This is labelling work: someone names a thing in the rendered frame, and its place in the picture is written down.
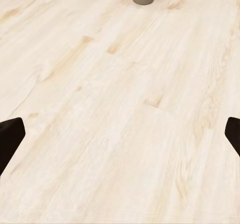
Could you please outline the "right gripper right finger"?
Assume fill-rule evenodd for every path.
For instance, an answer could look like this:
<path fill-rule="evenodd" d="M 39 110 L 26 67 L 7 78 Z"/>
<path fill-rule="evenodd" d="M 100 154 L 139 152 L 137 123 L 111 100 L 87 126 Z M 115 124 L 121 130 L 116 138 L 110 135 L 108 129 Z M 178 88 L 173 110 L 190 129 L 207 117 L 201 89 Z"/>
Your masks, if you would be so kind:
<path fill-rule="evenodd" d="M 240 118 L 229 117 L 224 134 L 240 156 Z"/>

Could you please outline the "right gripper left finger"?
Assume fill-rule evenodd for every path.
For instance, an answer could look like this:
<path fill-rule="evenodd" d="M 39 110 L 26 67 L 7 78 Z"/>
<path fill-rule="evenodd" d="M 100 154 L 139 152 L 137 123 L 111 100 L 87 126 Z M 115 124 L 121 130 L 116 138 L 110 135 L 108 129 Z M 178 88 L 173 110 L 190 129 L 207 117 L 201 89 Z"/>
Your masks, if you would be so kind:
<path fill-rule="evenodd" d="M 21 117 L 0 122 L 0 176 L 25 136 L 25 126 Z"/>

